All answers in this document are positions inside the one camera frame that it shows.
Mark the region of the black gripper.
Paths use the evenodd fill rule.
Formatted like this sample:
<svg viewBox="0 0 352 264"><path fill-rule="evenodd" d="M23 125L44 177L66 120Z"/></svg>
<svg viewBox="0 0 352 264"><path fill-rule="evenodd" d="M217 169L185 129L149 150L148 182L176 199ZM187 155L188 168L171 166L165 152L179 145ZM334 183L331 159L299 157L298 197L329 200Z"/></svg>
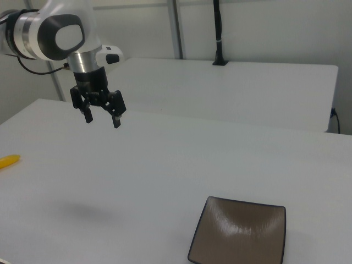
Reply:
<svg viewBox="0 0 352 264"><path fill-rule="evenodd" d="M79 109L87 123L93 121L90 105L100 106L112 116L113 126L121 125L121 116L127 110L122 93L109 92L104 67L88 73L74 73L76 86L70 89L73 107Z"/></svg>

